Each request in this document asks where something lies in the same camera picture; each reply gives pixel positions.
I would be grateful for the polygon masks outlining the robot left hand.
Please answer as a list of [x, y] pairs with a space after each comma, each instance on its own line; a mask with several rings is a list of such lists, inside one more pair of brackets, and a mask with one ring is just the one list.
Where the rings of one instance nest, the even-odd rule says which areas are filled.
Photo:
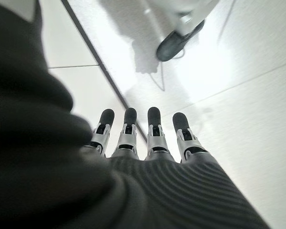
[[266, 229], [267, 223], [173, 116], [181, 162], [164, 144], [160, 111], [148, 111], [149, 148], [138, 158], [136, 112], [95, 130], [71, 113], [72, 96], [48, 72], [37, 0], [0, 0], [0, 229]]

